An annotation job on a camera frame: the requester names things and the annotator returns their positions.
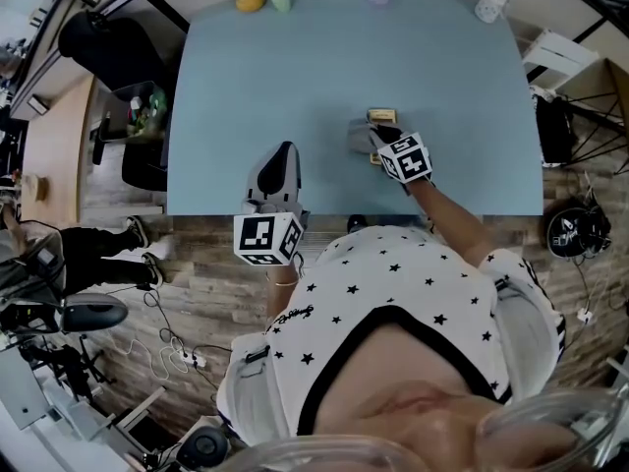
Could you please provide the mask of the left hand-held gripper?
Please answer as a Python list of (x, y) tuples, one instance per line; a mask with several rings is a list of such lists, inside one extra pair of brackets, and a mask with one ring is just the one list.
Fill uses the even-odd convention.
[(233, 217), (234, 254), (251, 266), (287, 266), (298, 250), (310, 212), (299, 201), (301, 161), (283, 142), (249, 173), (242, 213)]

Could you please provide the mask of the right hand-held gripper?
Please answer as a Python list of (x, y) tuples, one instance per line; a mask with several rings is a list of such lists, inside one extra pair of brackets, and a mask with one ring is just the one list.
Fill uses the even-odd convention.
[(371, 124), (369, 135), (384, 172), (405, 190), (417, 180), (431, 182), (429, 150), (419, 133), (390, 124)]

